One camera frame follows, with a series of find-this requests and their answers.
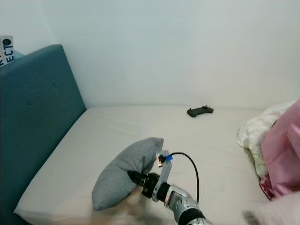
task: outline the bed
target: bed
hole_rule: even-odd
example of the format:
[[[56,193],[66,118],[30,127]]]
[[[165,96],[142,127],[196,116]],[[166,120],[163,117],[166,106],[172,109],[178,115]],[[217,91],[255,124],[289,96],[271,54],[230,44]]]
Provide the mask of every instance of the bed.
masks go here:
[[[162,203],[137,188],[118,206],[92,208],[96,179],[135,141],[164,138],[200,176],[199,206],[216,225],[245,224],[241,212],[268,202],[251,157],[236,133],[255,110],[215,108],[196,118],[188,106],[103,106],[85,109],[61,45],[1,71],[1,220],[14,225],[175,224]],[[196,195],[193,166],[174,157],[169,183]]]

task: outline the black game controller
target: black game controller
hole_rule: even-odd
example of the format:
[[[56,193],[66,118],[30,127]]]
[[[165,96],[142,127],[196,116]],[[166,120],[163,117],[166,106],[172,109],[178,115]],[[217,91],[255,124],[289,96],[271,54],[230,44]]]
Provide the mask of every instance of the black game controller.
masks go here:
[[[196,108],[196,109],[190,108],[187,111],[188,115],[190,115],[191,117],[196,117],[197,115],[201,115],[204,113],[213,113],[213,112],[214,112],[214,109],[207,107],[207,105],[202,106],[201,108]]]

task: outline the robotic arm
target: robotic arm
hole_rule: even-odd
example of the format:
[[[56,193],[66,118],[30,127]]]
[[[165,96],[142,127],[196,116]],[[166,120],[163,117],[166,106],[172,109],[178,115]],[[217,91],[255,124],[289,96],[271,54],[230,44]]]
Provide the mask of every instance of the robotic arm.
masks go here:
[[[169,156],[169,152],[164,150],[160,156]],[[158,166],[163,167],[160,176],[156,173],[145,175],[136,171],[127,173],[134,183],[143,187],[144,196],[152,198],[155,202],[162,201],[165,207],[173,211],[178,225],[212,225],[187,191],[167,183],[172,164],[168,159],[164,162],[160,159],[157,158]]]

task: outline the black cable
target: black cable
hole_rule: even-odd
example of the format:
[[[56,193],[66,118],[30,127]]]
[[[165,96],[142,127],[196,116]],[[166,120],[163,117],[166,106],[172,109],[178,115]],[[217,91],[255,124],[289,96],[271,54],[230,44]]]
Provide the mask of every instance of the black cable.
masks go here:
[[[184,156],[186,156],[192,162],[192,164],[194,166],[194,169],[195,169],[195,172],[196,172],[196,179],[197,179],[197,204],[199,204],[199,175],[198,175],[198,170],[197,170],[197,167],[196,167],[194,161],[192,160],[192,158],[190,156],[188,156],[184,152],[173,152],[171,154],[171,156],[173,156],[173,155],[184,155]]]

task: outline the pink blanket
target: pink blanket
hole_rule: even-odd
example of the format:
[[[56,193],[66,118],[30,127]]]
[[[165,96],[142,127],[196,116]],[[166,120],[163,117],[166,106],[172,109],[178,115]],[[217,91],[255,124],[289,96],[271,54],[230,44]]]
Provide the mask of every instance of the pink blanket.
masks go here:
[[[300,99],[269,130],[261,148],[275,197],[300,190]]]

